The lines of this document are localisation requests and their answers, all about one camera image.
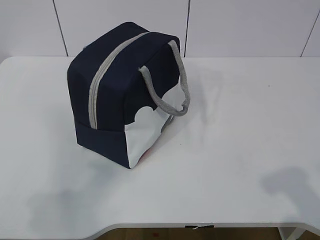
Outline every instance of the white table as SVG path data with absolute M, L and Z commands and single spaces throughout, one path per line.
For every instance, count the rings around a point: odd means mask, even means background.
M 71 57 L 0 66 L 0 239 L 119 227 L 320 234 L 320 58 L 186 58 L 192 102 L 132 170 L 76 143 Z

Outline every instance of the navy blue bag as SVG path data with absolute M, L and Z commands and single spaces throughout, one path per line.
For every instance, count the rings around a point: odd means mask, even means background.
M 126 22 L 84 48 L 67 72 L 77 143 L 133 168 L 188 111 L 179 47 L 175 36 Z

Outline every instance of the white wall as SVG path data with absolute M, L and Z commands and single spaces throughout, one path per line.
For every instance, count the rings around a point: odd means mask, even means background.
M 52 0 L 0 0 L 0 63 L 11 56 L 65 56 Z
M 318 17 L 309 41 L 303 52 L 303 57 L 320 57 L 320 17 Z
M 191 0 L 187 57 L 299 57 L 320 0 Z
M 188 0 L 55 0 L 71 56 L 132 21 L 176 35 L 185 47 Z M 187 57 L 298 57 L 320 0 L 191 0 Z M 0 0 L 0 62 L 10 56 L 65 56 L 53 0 Z M 320 19 L 304 57 L 320 57 Z
M 55 0 L 55 4 L 70 56 L 128 21 L 175 35 L 185 47 L 188 0 Z

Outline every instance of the gray handle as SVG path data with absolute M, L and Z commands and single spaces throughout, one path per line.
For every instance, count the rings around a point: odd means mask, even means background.
M 155 88 L 154 88 L 154 85 L 152 83 L 152 77 L 151 77 L 150 71 L 145 65 L 142 66 L 141 68 L 139 68 L 139 72 L 142 74 L 142 77 L 144 79 L 146 87 L 150 93 L 152 100 L 155 102 L 155 104 L 161 110 L 163 110 L 165 113 L 172 115 L 172 116 L 175 116 L 175 117 L 180 117 L 180 116 L 185 115 L 188 112 L 188 108 L 190 105 L 190 93 L 189 93 L 188 83 L 187 83 L 187 74 L 186 74 L 184 63 L 182 62 L 176 41 L 171 40 L 170 42 L 168 42 L 168 44 L 172 49 L 175 61 L 176 61 L 178 68 L 179 68 L 180 86 L 181 86 L 181 89 L 184 92 L 184 96 L 185 96 L 185 100 L 182 103 L 182 110 L 181 111 L 177 110 L 176 108 L 174 108 L 170 104 L 166 103 L 157 95 Z

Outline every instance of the wooden floor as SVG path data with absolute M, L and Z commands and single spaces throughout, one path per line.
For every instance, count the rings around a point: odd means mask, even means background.
M 97 240 L 281 240 L 277 228 L 119 228 Z M 320 240 L 306 231 L 299 240 Z

